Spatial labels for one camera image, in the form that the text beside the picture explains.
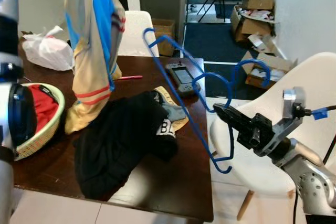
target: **white plastic bag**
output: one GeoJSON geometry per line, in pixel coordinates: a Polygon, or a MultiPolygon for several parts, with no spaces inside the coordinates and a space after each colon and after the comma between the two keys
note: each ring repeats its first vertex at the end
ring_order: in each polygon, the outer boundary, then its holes
{"type": "Polygon", "coordinates": [[[26,52],[27,59],[34,64],[58,71],[73,70],[75,61],[72,48],[63,40],[52,37],[62,31],[55,26],[44,34],[27,34],[22,47],[26,52]]]}

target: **woven basket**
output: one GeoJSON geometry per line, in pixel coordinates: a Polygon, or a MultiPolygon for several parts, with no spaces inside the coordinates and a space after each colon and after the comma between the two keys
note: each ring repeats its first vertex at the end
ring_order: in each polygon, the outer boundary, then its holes
{"type": "Polygon", "coordinates": [[[31,154],[35,153],[36,151],[41,149],[53,137],[54,133],[56,132],[58,128],[60,117],[64,110],[64,106],[65,106],[64,96],[58,88],[52,85],[49,85],[49,84],[37,83],[37,82],[26,83],[22,85],[30,86],[30,85],[36,85],[36,84],[43,85],[52,92],[52,94],[54,95],[54,97],[56,98],[58,102],[58,109],[54,117],[39,132],[37,132],[32,138],[25,141],[22,145],[19,145],[16,148],[16,152],[18,154],[18,156],[15,158],[16,161],[22,158],[28,157],[31,154]]]}

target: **pink pen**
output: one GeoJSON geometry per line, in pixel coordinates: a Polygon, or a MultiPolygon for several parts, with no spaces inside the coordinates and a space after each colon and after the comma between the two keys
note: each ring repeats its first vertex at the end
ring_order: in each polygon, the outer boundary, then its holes
{"type": "Polygon", "coordinates": [[[123,76],[116,80],[118,81],[118,80],[136,80],[136,79],[142,79],[142,76],[123,76]]]}

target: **dark floor mat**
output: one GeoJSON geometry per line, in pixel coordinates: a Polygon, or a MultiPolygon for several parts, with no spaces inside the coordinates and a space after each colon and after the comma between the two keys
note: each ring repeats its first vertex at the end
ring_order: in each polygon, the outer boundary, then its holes
{"type": "Polygon", "coordinates": [[[236,43],[231,34],[231,24],[188,23],[184,48],[194,58],[204,61],[239,62],[246,48],[236,43]]]}
{"type": "MultiPolygon", "coordinates": [[[[225,5],[225,18],[230,18],[235,5],[225,5]]],[[[223,5],[215,4],[216,18],[224,18],[223,5]]]]}
{"type": "MultiPolygon", "coordinates": [[[[205,71],[217,73],[228,81],[232,80],[234,67],[235,65],[204,64],[205,71]]],[[[242,69],[239,70],[236,80],[233,99],[254,100],[266,92],[264,89],[245,84],[246,74],[242,69]]],[[[207,97],[227,97],[225,85],[217,78],[205,78],[205,92],[207,97]]]]}

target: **red cloth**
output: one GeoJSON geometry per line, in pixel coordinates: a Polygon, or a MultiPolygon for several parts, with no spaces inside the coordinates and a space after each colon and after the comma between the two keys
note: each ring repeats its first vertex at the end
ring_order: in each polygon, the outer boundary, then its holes
{"type": "Polygon", "coordinates": [[[58,104],[52,97],[39,90],[40,85],[31,85],[29,89],[33,93],[34,107],[37,115],[36,132],[39,132],[55,115],[58,104]]]}

